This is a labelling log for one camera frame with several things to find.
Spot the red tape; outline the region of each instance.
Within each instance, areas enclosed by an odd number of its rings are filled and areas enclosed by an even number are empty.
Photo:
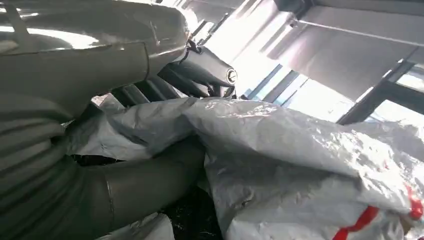
[[[347,240],[349,233],[357,232],[363,229],[365,226],[370,224],[373,219],[376,218],[378,213],[379,209],[377,207],[368,206],[365,211],[363,211],[363,213],[359,216],[355,225],[340,228],[340,230],[335,234],[332,240]]]
[[[408,198],[411,204],[411,212],[409,216],[413,220],[419,220],[423,216],[423,203],[421,200],[414,194],[412,187],[405,184],[406,190],[408,191]]]

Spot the crumpled tarp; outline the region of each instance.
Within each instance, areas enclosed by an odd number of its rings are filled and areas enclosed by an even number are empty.
[[[405,223],[423,229],[421,128],[181,98],[92,119],[70,136],[69,154],[149,158],[190,134],[206,146],[227,240],[402,240]]]
[[[170,219],[154,213],[96,240],[174,240]]]

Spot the window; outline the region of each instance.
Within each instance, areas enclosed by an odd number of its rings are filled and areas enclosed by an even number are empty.
[[[283,104],[283,107],[312,117],[336,122],[354,105],[354,102],[333,89],[308,79],[305,84]]]
[[[413,66],[396,83],[424,93],[424,66]]]
[[[383,101],[366,122],[397,122],[401,125],[424,127],[424,115],[389,100]]]

